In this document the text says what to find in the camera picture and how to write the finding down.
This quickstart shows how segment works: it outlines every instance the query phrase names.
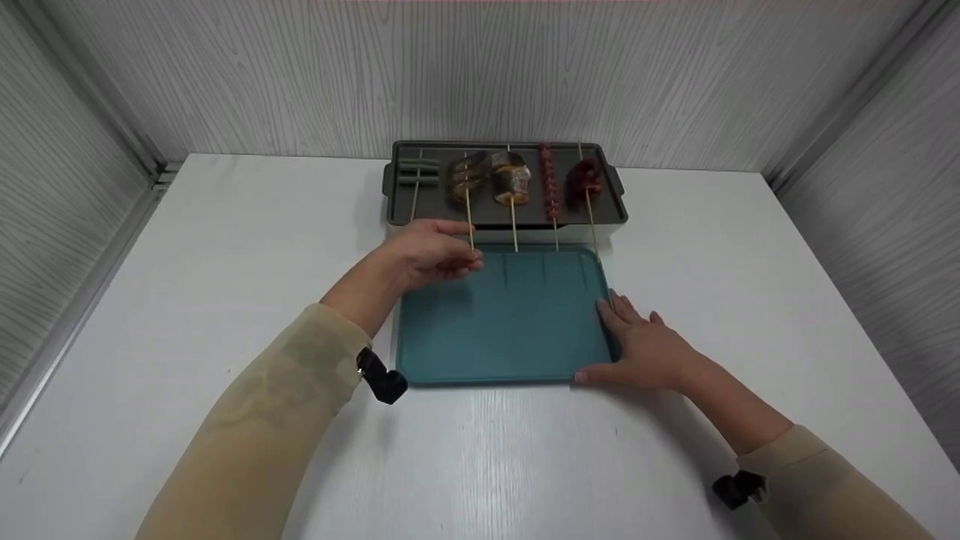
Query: tray rim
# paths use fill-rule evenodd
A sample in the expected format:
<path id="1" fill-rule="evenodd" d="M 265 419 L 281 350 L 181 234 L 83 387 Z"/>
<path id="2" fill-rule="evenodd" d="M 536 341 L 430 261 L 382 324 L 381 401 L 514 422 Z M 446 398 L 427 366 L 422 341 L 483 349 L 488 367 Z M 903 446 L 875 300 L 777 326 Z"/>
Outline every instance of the tray rim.
<path id="1" fill-rule="evenodd" d="M 521 250 L 521 253 L 530 253 L 531 251 L 535 252 L 556 252 L 557 249 L 555 246 L 547 244 L 520 244 L 521 247 L 526 247 L 527 250 L 524 252 Z M 491 252 L 498 252 L 504 254 L 513 253 L 513 247 L 506 244 L 476 244 L 476 248 L 481 252 L 487 250 Z M 560 251 L 579 253 L 580 255 L 586 255 L 588 258 L 595 262 L 596 268 L 599 271 L 600 284 L 603 288 L 603 297 L 607 302 L 610 301 L 610 285 L 607 283 L 607 273 L 603 268 L 603 261 L 598 257 L 592 249 L 582 245 L 582 244 L 561 244 Z M 403 298 L 400 298 L 400 302 L 397 305 L 397 316 L 396 316 L 396 350 L 394 351 L 394 359 L 396 370 L 403 374 L 403 377 L 407 379 L 411 386 L 416 386 L 418 388 L 430 388 L 430 387 L 449 387 L 449 386 L 482 386 L 482 385 L 522 385 L 522 384 L 537 384 L 537 383 L 559 383 L 559 382 L 571 382 L 573 378 L 571 376 L 562 376 L 560 374 L 553 375 L 542 375 L 542 376 L 532 376 L 532 377 L 486 377 L 483 379 L 464 379 L 459 377 L 454 378 L 442 378 L 442 379 L 431 379 L 431 380 L 420 380 L 416 377 L 411 377 L 404 370 L 404 355 L 400 353 L 403 341 L 404 333 L 400 331 L 400 325 L 403 320 Z M 618 360 L 619 354 L 616 347 L 616 340 L 610 334 L 610 331 L 604 326 L 603 322 L 600 322 L 600 328 L 603 331 L 604 339 L 607 342 L 607 351 L 610 354 L 610 362 L 614 363 Z"/>
<path id="2" fill-rule="evenodd" d="M 628 212 L 627 212 L 627 207 L 623 204 L 623 195 L 624 195 L 624 192 L 625 192 L 625 191 L 624 191 L 624 187 L 623 187 L 623 182 L 620 180 L 620 175 L 619 175 L 619 173 L 617 172 L 616 167 L 614 167 L 613 165 L 610 165 L 610 162 L 607 161 L 607 155 L 604 153 L 603 147 L 600 146 L 600 143 L 598 143 L 598 142 L 584 142 L 584 141 L 579 141 L 579 142 L 570 142 L 570 141 L 538 141 L 538 142 L 532 142 L 532 141 L 517 141 L 517 142 L 511 142 L 510 144 L 511 144 L 511 146 L 514 146 L 514 145 L 516 145 L 516 146 L 521 146 L 521 147 L 523 147 L 524 149 L 530 149 L 530 147 L 536 148 L 536 147 L 537 147 L 538 145 L 540 145 L 540 144 L 549 144 L 549 145 L 551 145 L 551 146 L 564 146 L 564 147 L 565 147 L 565 146 L 575 146 L 575 145 L 577 145 L 577 144 L 581 144 L 581 145 L 584 145 L 584 146 L 592 146 L 592 147 L 594 147 L 594 148 L 596 149 L 597 156 L 600 158 L 600 161 L 601 161 L 601 163 L 603 164 L 604 171 L 606 172 L 606 177 L 607 177 L 607 180 L 608 180 L 608 184 L 610 185 L 610 187 L 611 187 L 611 189 L 612 189 L 612 191 L 613 191 L 613 201 L 614 201 L 614 203 L 616 204 L 617 210 L 618 210 L 618 213 L 619 213 L 619 219 L 618 219 L 617 221 L 604 222 L 604 223 L 598 224 L 598 225 L 623 225 L 623 224 L 626 223 L 627 220 L 630 218 L 630 215 L 629 215 Z M 470 148 L 493 147 L 493 148 L 496 148 L 496 149 L 504 149 L 504 147 L 507 145 L 507 142 L 506 142 L 506 141 L 502 141 L 502 142 L 501 142 L 501 141 L 495 141 L 495 140 L 476 141 L 476 140 L 421 140 L 421 139 L 399 139 L 399 140 L 394 141 L 394 144 L 393 144 L 392 147 L 391 147 L 390 161 L 388 161 L 387 164 L 385 164 L 385 165 L 383 166 L 383 180 L 382 180 L 382 184 L 381 184 L 381 187 L 380 187 L 380 191 L 383 193 L 383 196 L 387 198 L 387 204 L 386 204 L 386 206 L 385 206 L 385 213 L 386 213 L 386 215 L 385 215 L 384 217 L 385 217 L 385 219 L 386 219 L 386 221 L 387 221 L 387 224 L 388 224 L 388 225 L 391 225 L 391 226 L 393 226 L 393 227 L 401 227 L 401 226 L 407 225 L 407 224 L 409 223 L 408 220 L 402 220 L 402 221 L 401 221 L 401 220 L 398 220 L 398 219 L 396 218 L 396 216 L 394 216 L 394 212 L 393 212 L 393 210 L 394 210 L 393 204 L 394 204 L 394 202 L 396 201 L 396 188 L 397 188 L 397 182 L 396 182 L 396 162 L 397 162 L 397 160 L 399 159 L 400 147 L 401 147 L 402 145 L 412 145 L 412 146 L 439 146 L 439 147 L 442 147 L 442 146 L 450 146 L 450 147 L 462 147 L 462 146 L 466 146 L 466 147 L 470 147 Z M 559 225 L 559 227 L 561 227 L 561 228 L 562 228 L 562 227 L 570 227 L 571 225 L 574 225 L 574 224 L 561 224 L 561 225 Z M 483 230 L 486 230 L 486 229 L 495 230 L 495 228 L 487 228 L 487 227 L 485 227 L 485 226 L 478 227 L 478 229 L 481 229 L 481 228 L 482 228 Z M 539 229 L 539 228 L 540 228 L 540 226 L 537 226 L 537 227 L 530 227 L 529 225 L 519 225 L 519 226 L 517 226 L 517 229 L 518 229 L 518 230 Z"/>

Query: wood grain wall panel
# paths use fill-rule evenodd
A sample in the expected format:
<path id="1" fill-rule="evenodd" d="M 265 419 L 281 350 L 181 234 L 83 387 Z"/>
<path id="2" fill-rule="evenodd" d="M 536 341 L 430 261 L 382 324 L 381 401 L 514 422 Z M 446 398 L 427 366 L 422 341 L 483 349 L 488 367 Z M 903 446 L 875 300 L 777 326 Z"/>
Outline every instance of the wood grain wall panel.
<path id="1" fill-rule="evenodd" d="M 781 201 L 960 468 L 960 12 Z"/>
<path id="2" fill-rule="evenodd" d="M 588 139 L 618 165 L 748 171 L 918 3 L 45 0 L 170 160 Z"/>
<path id="3" fill-rule="evenodd" d="M 146 187 L 0 4 L 0 409 Z"/>

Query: black clip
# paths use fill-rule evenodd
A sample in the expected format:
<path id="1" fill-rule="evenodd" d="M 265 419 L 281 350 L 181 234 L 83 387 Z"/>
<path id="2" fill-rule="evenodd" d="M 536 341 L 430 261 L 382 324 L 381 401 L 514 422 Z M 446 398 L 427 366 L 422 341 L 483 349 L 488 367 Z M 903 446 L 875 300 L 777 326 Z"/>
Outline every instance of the black clip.
<path id="1" fill-rule="evenodd" d="M 407 391 L 407 379 L 395 369 L 387 371 L 387 366 L 370 347 L 364 347 L 357 355 L 357 370 L 382 403 L 393 405 Z"/>
<path id="2" fill-rule="evenodd" d="M 766 479 L 750 471 L 737 471 L 733 476 L 726 475 L 713 483 L 713 493 L 730 510 L 736 510 L 756 496 L 760 489 L 766 489 Z"/>

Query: plastic tray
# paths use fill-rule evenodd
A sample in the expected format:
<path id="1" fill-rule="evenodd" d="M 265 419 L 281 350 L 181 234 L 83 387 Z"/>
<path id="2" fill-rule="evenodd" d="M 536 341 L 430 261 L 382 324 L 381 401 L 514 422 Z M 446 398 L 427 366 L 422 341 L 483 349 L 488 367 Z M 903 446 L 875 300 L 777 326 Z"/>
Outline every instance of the plastic tray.
<path id="1" fill-rule="evenodd" d="M 589 223 L 586 208 L 570 209 L 563 204 L 564 182 L 566 173 L 581 159 L 594 158 L 603 165 L 603 194 L 593 198 L 593 220 L 599 225 L 622 224 L 627 221 L 627 210 L 623 206 L 623 184 L 616 173 L 616 168 L 607 163 L 603 149 L 593 143 L 576 142 L 548 142 L 553 155 L 554 168 L 558 188 L 561 191 L 560 217 L 558 227 L 573 224 Z M 530 168 L 530 202 L 515 208 L 516 227 L 518 229 L 550 229 L 553 222 L 547 221 L 544 211 L 542 179 L 540 176 L 540 158 L 537 151 L 537 142 L 513 142 L 510 149 L 523 156 L 524 162 Z M 397 181 L 396 164 L 400 158 L 436 160 L 440 169 L 440 185 L 421 185 L 417 191 L 417 212 L 415 217 L 430 217 L 437 219 L 466 219 L 463 209 L 457 209 L 444 200 L 444 182 L 447 166 L 455 160 L 462 159 L 465 153 L 484 150 L 490 153 L 507 149 L 505 142 L 454 142 L 454 141 L 421 141 L 400 140 L 394 143 L 393 158 L 383 170 L 383 194 L 387 197 L 387 222 L 391 225 L 406 225 L 410 222 L 413 209 L 414 191 L 412 185 L 400 185 Z M 489 187 L 481 190 L 470 199 L 470 211 L 473 224 L 479 230 L 510 229 L 510 208 L 504 207 L 493 199 Z"/>
<path id="2" fill-rule="evenodd" d="M 396 368 L 412 384 L 570 381 L 612 361 L 595 302 L 608 299 L 593 252 L 478 246 L 484 269 L 400 302 Z"/>

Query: person's right hand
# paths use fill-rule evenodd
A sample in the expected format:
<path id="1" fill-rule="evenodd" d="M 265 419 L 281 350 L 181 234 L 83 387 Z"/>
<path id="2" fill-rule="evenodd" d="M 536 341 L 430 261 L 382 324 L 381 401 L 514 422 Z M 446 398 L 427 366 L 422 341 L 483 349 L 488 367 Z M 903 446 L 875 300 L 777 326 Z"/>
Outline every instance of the person's right hand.
<path id="1" fill-rule="evenodd" d="M 636 389 L 677 390 L 686 374 L 709 361 L 663 323 L 656 311 L 650 319 L 636 312 L 630 300 L 610 290 L 611 303 L 597 301 L 604 325 L 620 342 L 622 358 L 587 366 L 575 380 L 585 384 L 617 384 Z"/>

